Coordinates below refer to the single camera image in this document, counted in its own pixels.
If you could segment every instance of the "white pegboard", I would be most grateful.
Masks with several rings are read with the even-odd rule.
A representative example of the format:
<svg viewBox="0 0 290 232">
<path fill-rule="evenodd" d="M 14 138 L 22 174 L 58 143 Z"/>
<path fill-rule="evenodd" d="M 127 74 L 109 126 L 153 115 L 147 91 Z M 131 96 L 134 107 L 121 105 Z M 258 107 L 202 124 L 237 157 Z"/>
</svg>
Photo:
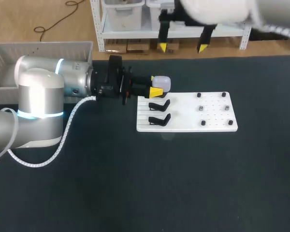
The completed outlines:
<svg viewBox="0 0 290 232">
<path fill-rule="evenodd" d="M 209 93 L 168 93 L 164 98 L 146 99 L 138 97 L 136 129 L 139 132 L 228 132 L 237 131 L 237 122 L 231 98 L 228 92 Z M 165 112 L 150 110 L 148 104 L 159 105 L 170 100 Z M 171 114 L 168 124 L 163 126 L 150 125 L 150 116 L 165 119 Z"/>
<path fill-rule="evenodd" d="M 240 50 L 246 50 L 248 42 L 249 42 L 249 37 L 250 37 L 250 33 L 251 33 L 251 27 L 245 25 L 244 28 L 244 32 L 243 32 L 243 37 L 241 39 L 241 43 L 240 43 Z"/>
<path fill-rule="evenodd" d="M 103 28 L 101 25 L 101 17 L 100 17 L 100 0 L 90 0 L 90 5 L 91 5 L 93 22 L 95 24 L 99 52 L 105 52 L 104 39 L 102 37 Z"/>
</svg>

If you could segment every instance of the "concrete floor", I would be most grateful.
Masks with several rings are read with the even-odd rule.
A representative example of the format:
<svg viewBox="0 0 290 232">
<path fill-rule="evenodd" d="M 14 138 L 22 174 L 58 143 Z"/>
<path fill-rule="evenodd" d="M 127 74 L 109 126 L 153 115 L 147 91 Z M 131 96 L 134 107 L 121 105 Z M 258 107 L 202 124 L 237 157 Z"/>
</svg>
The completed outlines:
<svg viewBox="0 0 290 232">
<path fill-rule="evenodd" d="M 73 11 L 74 6 L 65 6 L 66 0 L 0 0 L 0 43 L 36 42 L 40 34 L 37 26 L 50 27 L 56 21 Z M 79 5 L 72 16 L 46 32 L 43 41 L 94 41 L 96 35 L 89 0 Z M 214 38 L 211 47 L 201 54 L 196 52 L 196 39 L 184 40 L 177 54 L 149 55 L 124 54 L 124 59 L 166 59 L 166 58 L 214 58 L 290 55 L 289 41 L 249 42 L 245 51 L 238 49 L 239 38 Z M 108 59 L 109 54 L 98 52 L 94 46 L 93 59 Z"/>
</svg>

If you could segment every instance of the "white cable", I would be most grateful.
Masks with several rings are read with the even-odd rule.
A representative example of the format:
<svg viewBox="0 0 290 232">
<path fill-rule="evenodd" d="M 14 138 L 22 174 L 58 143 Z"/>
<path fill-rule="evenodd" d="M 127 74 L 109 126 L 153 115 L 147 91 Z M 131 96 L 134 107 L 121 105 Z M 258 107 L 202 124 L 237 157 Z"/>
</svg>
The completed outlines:
<svg viewBox="0 0 290 232">
<path fill-rule="evenodd" d="M 31 168 L 40 168 L 40 167 L 44 167 L 46 165 L 48 165 L 50 162 L 52 162 L 56 157 L 57 155 L 60 153 L 62 147 L 63 147 L 63 144 L 67 138 L 67 135 L 68 135 L 68 131 L 69 131 L 69 128 L 70 128 L 70 125 L 71 125 L 71 122 L 72 122 L 72 119 L 75 115 L 75 112 L 76 110 L 81 106 L 81 104 L 87 102 L 87 101 L 95 101 L 96 100 L 96 97 L 94 96 L 91 96 L 91 97 L 86 97 L 86 98 L 83 98 L 78 104 L 76 104 L 76 106 L 73 108 L 71 114 L 70 114 L 70 117 L 69 117 L 69 120 L 68 120 L 68 123 L 67 123 L 67 126 L 66 126 L 66 129 L 64 130 L 64 133 L 63 133 L 63 136 L 62 136 L 62 139 L 60 141 L 60 144 L 59 144 L 59 147 L 57 148 L 56 152 L 53 154 L 53 156 L 51 158 L 49 158 L 47 161 L 43 162 L 43 163 L 36 163 L 36 164 L 33 164 L 33 163 L 27 163 L 27 162 L 24 162 L 23 160 L 21 160 L 20 158 L 18 158 L 10 149 L 8 150 L 8 152 L 10 153 L 10 155 L 12 156 L 12 158 L 14 160 L 16 160 L 18 163 L 24 165 L 24 166 L 27 166 L 27 167 L 31 167 Z"/>
<path fill-rule="evenodd" d="M 6 145 L 6 147 L 4 148 L 3 151 L 0 152 L 0 157 L 3 156 L 3 154 L 8 150 L 10 149 L 10 147 L 12 146 L 12 144 L 14 143 L 15 141 L 15 138 L 17 136 L 17 132 L 18 132 L 18 116 L 17 116 L 17 113 L 15 112 L 15 110 L 13 109 L 10 109 L 10 108 L 3 108 L 1 109 L 1 111 L 7 111 L 7 110 L 10 110 L 14 116 L 14 127 L 13 127 L 13 133 L 12 133 L 12 136 L 10 138 L 10 141 L 9 143 Z"/>
</svg>

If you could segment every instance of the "black bracket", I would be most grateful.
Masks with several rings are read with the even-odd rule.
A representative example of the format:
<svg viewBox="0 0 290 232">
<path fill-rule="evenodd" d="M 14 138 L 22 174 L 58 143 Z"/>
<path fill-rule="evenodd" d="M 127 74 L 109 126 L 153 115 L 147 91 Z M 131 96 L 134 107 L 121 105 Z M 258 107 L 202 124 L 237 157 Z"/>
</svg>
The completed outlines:
<svg viewBox="0 0 290 232">
<path fill-rule="evenodd" d="M 171 101 L 170 101 L 170 99 L 168 99 L 164 105 L 158 105 L 156 103 L 151 102 L 148 104 L 148 106 L 149 106 L 150 110 L 158 110 L 161 112 L 165 112 L 166 109 L 169 107 L 170 103 L 171 103 Z"/>
<path fill-rule="evenodd" d="M 171 119 L 171 114 L 168 114 L 164 120 L 156 118 L 156 117 L 149 117 L 148 121 L 150 125 L 158 125 L 158 126 L 165 127 L 170 121 L 170 119 Z"/>
</svg>

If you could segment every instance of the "white shelf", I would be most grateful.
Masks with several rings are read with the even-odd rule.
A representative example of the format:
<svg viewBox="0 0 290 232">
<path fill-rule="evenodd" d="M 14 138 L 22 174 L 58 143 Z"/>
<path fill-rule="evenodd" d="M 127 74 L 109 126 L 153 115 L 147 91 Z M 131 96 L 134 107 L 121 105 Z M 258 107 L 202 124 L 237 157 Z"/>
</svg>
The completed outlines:
<svg viewBox="0 0 290 232">
<path fill-rule="evenodd" d="M 106 11 L 102 18 L 102 34 L 104 39 L 153 39 L 158 38 L 158 31 L 152 31 L 149 11 L 143 9 L 142 28 L 134 31 L 112 31 Z M 199 38 L 203 27 L 179 27 L 169 30 L 168 38 Z M 218 25 L 212 37 L 243 36 L 244 30 L 236 27 Z"/>
<path fill-rule="evenodd" d="M 103 17 L 100 18 L 100 0 L 90 0 L 92 17 L 97 35 L 97 46 L 100 52 L 105 52 L 104 39 L 154 39 L 158 38 L 158 31 L 151 29 L 150 12 L 148 7 L 143 7 L 141 30 L 135 31 L 112 31 L 105 9 L 102 7 Z M 201 36 L 203 27 L 179 27 L 169 30 L 168 38 L 198 38 Z M 218 25 L 213 32 L 213 37 L 241 36 L 240 49 L 247 47 L 251 27 L 243 25 L 243 28 Z"/>
</svg>

